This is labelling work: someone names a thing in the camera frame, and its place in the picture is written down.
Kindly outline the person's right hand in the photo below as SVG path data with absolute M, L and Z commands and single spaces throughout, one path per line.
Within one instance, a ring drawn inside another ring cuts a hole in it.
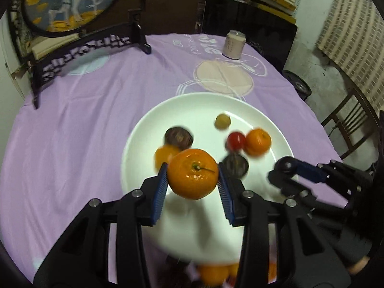
M 368 256 L 362 257 L 358 262 L 356 262 L 355 264 L 351 265 L 351 267 L 348 268 L 348 272 L 351 275 L 355 276 L 367 266 L 369 260 L 370 258 Z

